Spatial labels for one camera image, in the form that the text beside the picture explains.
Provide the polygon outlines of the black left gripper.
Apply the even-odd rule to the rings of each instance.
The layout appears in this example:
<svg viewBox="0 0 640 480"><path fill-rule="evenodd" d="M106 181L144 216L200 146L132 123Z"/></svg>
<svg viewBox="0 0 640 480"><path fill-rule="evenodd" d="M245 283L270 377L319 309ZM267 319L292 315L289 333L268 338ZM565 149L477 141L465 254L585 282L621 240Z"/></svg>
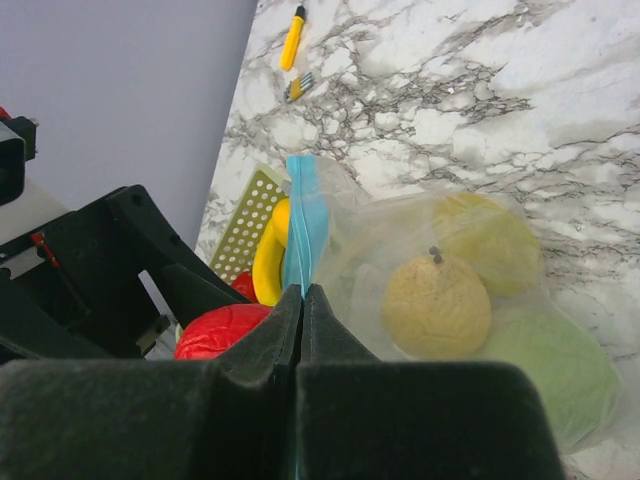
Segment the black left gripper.
<svg viewBox="0 0 640 480"><path fill-rule="evenodd" d="M1 345L31 359L141 358L167 322L247 303L181 239L147 190L122 187L1 244Z"/></svg>

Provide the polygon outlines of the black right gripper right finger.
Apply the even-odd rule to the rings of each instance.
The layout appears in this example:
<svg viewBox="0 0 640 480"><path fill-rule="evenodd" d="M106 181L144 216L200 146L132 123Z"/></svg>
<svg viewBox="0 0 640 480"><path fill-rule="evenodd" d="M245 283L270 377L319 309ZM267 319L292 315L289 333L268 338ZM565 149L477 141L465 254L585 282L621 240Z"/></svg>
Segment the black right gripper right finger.
<svg viewBox="0 0 640 480"><path fill-rule="evenodd" d="M324 290L304 301L296 369L303 479L560 479L538 393L485 361L384 362L336 318Z"/></svg>

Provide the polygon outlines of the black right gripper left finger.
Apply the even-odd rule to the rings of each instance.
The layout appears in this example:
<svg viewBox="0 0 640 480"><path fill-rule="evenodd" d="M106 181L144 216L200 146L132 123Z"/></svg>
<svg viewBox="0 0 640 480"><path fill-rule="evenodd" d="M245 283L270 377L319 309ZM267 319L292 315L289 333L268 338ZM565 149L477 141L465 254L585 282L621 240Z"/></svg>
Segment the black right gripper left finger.
<svg viewBox="0 0 640 480"><path fill-rule="evenodd" d="M5 479L292 479L302 298L213 360L21 360L1 370Z"/></svg>

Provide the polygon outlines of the red apple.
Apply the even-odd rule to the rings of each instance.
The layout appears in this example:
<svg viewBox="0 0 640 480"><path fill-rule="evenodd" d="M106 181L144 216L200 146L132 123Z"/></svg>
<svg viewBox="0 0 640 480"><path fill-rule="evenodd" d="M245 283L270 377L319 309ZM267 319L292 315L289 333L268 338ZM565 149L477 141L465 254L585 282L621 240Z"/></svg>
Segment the red apple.
<svg viewBox="0 0 640 480"><path fill-rule="evenodd" d="M233 304L193 320L177 342L177 360L214 359L254 330L272 308L261 304Z"/></svg>

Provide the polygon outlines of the yellow pear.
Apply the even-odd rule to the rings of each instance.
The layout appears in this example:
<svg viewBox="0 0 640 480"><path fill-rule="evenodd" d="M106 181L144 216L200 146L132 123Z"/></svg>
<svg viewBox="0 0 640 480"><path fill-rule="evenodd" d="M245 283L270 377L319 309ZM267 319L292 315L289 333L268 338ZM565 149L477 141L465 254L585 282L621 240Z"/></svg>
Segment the yellow pear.
<svg viewBox="0 0 640 480"><path fill-rule="evenodd" d="M489 294L463 259L433 246L400 265L383 296L381 321L394 343L422 359L455 359L477 351L492 320Z"/></svg>

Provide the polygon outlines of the clear zip top bag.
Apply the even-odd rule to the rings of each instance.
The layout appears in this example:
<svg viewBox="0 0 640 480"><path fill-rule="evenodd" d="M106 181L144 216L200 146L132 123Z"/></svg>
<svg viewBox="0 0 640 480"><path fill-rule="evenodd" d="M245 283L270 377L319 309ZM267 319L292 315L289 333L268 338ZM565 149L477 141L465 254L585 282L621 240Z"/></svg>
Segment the clear zip top bag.
<svg viewBox="0 0 640 480"><path fill-rule="evenodd" d="M634 380L551 300L514 202L373 200L315 156L287 170L301 478L560 479L566 456L623 439Z"/></svg>

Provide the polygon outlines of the yellow lemon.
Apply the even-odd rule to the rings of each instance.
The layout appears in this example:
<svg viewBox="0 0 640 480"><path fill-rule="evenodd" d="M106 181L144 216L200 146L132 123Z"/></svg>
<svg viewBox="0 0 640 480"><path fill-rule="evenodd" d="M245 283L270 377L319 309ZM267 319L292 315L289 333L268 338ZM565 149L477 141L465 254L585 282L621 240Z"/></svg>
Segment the yellow lemon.
<svg viewBox="0 0 640 480"><path fill-rule="evenodd" d="M494 295L520 294L542 275L541 248L531 229L487 197L458 193L436 201L432 226L440 249L468 262Z"/></svg>

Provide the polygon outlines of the green cabbage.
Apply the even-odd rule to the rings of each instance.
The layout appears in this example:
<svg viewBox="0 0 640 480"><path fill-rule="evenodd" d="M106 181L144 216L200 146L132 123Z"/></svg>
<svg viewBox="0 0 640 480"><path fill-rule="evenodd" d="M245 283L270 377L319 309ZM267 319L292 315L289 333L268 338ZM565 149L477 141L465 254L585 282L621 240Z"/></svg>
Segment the green cabbage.
<svg viewBox="0 0 640 480"><path fill-rule="evenodd" d="M622 393L621 378L598 342L556 312L496 311L477 357L511 363L530 378L564 450L605 427Z"/></svg>

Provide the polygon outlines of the green perforated plastic basket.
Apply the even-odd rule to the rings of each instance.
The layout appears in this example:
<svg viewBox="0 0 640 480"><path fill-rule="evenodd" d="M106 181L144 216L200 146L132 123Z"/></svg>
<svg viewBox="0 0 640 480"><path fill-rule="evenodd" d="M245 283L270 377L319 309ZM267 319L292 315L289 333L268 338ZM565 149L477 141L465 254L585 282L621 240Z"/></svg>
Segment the green perforated plastic basket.
<svg viewBox="0 0 640 480"><path fill-rule="evenodd" d="M257 245L276 204L288 198L289 181L270 167L258 165L236 205L209 267L230 284L244 271L251 271ZM285 254L281 265L284 279Z"/></svg>

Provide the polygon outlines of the red orange mango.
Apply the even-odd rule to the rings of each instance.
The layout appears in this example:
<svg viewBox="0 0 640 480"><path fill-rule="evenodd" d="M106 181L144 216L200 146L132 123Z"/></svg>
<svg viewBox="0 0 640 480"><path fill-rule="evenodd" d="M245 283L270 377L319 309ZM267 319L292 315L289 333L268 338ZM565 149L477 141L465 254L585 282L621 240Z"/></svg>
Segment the red orange mango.
<svg viewBox="0 0 640 480"><path fill-rule="evenodd" d="M231 287L252 303L257 303L258 299L255 293L253 278L249 271L240 273L231 283Z"/></svg>

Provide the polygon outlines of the yellow banana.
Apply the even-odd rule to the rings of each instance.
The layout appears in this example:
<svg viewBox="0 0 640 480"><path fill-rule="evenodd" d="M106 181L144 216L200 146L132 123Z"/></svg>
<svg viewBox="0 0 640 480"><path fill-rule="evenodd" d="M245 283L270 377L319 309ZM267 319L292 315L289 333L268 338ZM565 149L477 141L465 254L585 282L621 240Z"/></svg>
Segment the yellow banana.
<svg viewBox="0 0 640 480"><path fill-rule="evenodd" d="M253 287L260 304L273 307L282 294L281 265L288 242L290 202L280 200L257 245L252 267Z"/></svg>

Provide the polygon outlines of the hex key set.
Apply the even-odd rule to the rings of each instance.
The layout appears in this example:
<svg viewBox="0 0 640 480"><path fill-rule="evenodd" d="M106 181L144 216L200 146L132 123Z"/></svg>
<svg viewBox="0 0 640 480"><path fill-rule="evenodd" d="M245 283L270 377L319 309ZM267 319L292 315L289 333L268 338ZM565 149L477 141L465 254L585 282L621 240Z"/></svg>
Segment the hex key set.
<svg viewBox="0 0 640 480"><path fill-rule="evenodd" d="M315 84L315 78L312 72L307 72L293 79L285 88L284 101L291 104L301 98Z"/></svg>

